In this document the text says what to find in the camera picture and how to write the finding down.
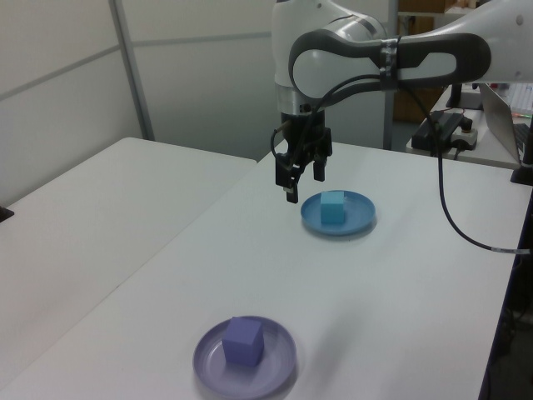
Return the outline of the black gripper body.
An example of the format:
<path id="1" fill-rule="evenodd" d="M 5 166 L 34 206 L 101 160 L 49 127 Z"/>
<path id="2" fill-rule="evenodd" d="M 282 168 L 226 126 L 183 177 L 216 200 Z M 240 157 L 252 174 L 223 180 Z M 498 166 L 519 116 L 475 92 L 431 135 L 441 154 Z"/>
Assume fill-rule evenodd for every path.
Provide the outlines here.
<path id="1" fill-rule="evenodd" d="M 324 111 L 303 116 L 281 114 L 281 134 L 287 150 L 281 158 L 328 158 L 332 155 L 331 129 Z"/>

